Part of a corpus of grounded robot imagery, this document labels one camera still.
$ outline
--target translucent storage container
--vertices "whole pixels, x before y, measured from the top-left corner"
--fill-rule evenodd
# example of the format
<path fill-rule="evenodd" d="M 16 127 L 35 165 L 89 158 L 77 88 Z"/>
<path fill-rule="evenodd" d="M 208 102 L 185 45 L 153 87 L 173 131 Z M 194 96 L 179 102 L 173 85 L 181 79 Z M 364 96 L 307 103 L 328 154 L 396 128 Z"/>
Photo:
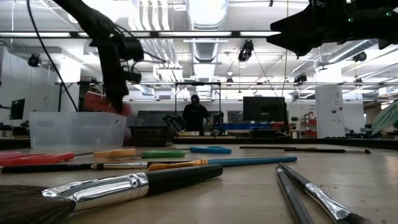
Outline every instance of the translucent storage container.
<path fill-rule="evenodd" d="M 112 148 L 123 144 L 126 117 L 100 112 L 30 112 L 30 145 Z"/>

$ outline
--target person in black clothing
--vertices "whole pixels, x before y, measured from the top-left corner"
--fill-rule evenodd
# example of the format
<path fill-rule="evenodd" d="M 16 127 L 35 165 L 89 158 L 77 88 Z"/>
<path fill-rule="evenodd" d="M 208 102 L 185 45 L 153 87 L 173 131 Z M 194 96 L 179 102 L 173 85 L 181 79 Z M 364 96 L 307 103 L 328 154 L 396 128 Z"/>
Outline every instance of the person in black clothing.
<path fill-rule="evenodd" d="M 200 104 L 199 96 L 191 96 L 191 102 L 185 106 L 183 117 L 186 122 L 185 131 L 199 131 L 203 135 L 203 118 L 209 118 L 207 109 Z"/>

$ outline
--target white pillar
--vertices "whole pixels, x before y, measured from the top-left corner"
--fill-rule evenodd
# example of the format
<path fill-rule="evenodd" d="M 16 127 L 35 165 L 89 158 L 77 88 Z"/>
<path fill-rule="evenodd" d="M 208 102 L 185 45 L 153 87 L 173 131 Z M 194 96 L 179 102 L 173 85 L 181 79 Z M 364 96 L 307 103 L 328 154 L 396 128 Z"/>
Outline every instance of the white pillar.
<path fill-rule="evenodd" d="M 341 67 L 332 65 L 328 70 L 317 71 L 315 78 L 317 82 L 342 82 Z M 315 98 L 318 138 L 345 137 L 342 86 L 318 86 Z"/>

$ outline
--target computer monitor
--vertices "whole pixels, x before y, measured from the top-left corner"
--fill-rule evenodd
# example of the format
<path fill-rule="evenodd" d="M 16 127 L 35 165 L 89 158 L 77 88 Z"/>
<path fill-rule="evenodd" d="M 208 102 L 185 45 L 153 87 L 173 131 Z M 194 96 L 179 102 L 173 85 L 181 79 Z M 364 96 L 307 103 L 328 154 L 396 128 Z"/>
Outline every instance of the computer monitor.
<path fill-rule="evenodd" d="M 284 97 L 243 97 L 243 120 L 284 122 L 286 104 Z"/>
<path fill-rule="evenodd" d="M 11 120 L 23 119 L 25 109 L 25 99 L 14 100 L 11 102 Z"/>

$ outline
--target workbench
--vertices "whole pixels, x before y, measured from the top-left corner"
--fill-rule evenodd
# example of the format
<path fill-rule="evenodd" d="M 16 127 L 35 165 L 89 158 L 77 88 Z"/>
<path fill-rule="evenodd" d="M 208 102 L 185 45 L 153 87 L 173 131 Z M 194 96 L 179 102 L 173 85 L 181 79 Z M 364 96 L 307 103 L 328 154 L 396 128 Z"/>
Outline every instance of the workbench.
<path fill-rule="evenodd" d="M 230 155 L 188 153 L 185 159 L 297 156 L 297 162 L 288 163 L 288 166 L 320 186 L 337 202 L 342 203 L 354 213 L 372 220 L 373 223 L 397 223 L 397 151 L 371 149 L 372 154 L 286 153 L 278 149 L 239 149 L 240 145 L 221 146 L 232 149 L 233 153 Z M 331 145 L 285 146 L 357 149 L 357 147 Z M 189 146 L 175 145 L 174 147 L 186 149 Z M 62 149 L 15 151 L 64 152 Z M 75 150 L 75 152 L 84 152 L 84 150 Z M 93 162 L 93 158 L 92 156 L 81 156 L 70 162 Z M 280 191 L 275 176 L 275 166 L 276 164 L 268 164 L 225 168 L 223 175 L 219 178 L 161 195 L 76 213 L 67 218 L 66 223 L 294 223 L 289 207 Z M 74 181 L 140 171 L 144 170 L 0 174 L 0 184 L 52 187 Z M 316 224 L 333 223 L 315 201 L 298 187 L 296 190 Z"/>

